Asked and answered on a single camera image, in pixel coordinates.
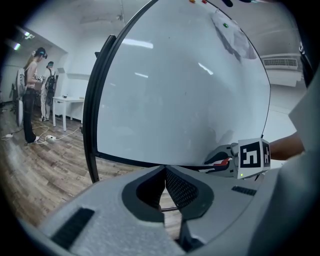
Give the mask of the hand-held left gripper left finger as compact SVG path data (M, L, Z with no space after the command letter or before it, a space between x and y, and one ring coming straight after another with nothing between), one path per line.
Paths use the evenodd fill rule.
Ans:
M39 230L77 256L182 256L158 208L164 185L164 166L96 182L50 213Z

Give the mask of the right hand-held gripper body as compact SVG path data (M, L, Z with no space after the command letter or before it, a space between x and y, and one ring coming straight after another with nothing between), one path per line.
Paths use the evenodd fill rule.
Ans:
M233 157L237 157L237 178L250 178L271 169L270 144L263 138L239 140L231 146Z

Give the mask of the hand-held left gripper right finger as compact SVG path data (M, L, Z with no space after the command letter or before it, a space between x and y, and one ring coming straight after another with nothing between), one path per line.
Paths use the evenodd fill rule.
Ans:
M165 186L182 220L166 253L247 253L255 230L259 184L165 167Z

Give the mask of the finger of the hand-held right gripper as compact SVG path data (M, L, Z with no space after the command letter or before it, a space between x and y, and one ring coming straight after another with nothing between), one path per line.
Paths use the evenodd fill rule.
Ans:
M218 146L215 150L213 150L211 153L208 154L204 161L204 165L209 165L217 161L222 161L225 159L232 158L233 148L235 147L235 144L225 144Z
M205 173L205 174L224 177L224 178L238 177L238 169L234 167L231 163L228 163L227 165L203 166L203 168L199 169L198 171L200 173Z

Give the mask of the person's right forearm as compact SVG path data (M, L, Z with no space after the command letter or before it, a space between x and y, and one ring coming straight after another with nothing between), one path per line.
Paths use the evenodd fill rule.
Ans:
M271 142L269 148L270 158L277 161L286 161L305 151L304 145L297 132Z

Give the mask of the black thin metal pole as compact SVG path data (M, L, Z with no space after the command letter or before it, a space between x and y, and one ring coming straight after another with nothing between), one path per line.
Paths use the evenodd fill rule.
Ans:
M82 124L82 134L83 134L83 146L84 154L87 163L87 168L89 176L92 183L99 181L99 175L97 170L96 155L93 152L92 145L92 118L93 118L93 102L94 94L96 92L97 81L99 73L102 69L102 65L107 58L109 51L111 50L114 42L116 40L115 35L109 35L107 40L102 46L100 51L95 52L96 60L93 65L92 71L89 76L88 85L85 93L84 105L83 105L83 124Z

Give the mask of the large whiteboard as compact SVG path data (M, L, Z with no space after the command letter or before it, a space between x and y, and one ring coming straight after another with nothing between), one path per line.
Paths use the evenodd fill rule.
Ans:
M271 85L245 26L251 0L150 0L116 35L98 74L92 146L97 158L196 170L218 146L263 136ZM235 20L256 59L238 61L210 13Z

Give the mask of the white air conditioner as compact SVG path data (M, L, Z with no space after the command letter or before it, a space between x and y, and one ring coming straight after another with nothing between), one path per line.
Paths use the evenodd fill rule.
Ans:
M271 85L296 87L304 81L299 53L268 54L260 58Z

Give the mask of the crumpled white paper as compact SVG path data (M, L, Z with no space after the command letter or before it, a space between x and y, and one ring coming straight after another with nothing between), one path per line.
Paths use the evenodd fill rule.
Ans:
M219 9L210 13L209 16L223 46L239 62L242 59L255 60L257 58L254 47L235 20L230 19Z

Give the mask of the person's black shirt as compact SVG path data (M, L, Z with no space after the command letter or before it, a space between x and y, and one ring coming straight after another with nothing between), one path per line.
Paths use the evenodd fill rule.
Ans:
M307 0L296 0L297 27L300 35L300 60L302 63L302 73L306 88L308 88L316 74L319 63L312 53L311 32L307 29L310 15L307 12Z

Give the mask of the white desk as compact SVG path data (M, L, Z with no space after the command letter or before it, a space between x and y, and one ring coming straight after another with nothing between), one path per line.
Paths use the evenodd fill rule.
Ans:
M56 126L56 104L62 104L62 125L63 131L67 131L67 123L66 123L66 113L67 113L67 104L82 104L82 111L84 110L84 98L74 98L74 97L63 97L63 96L54 96L52 98L52 123L53 126Z

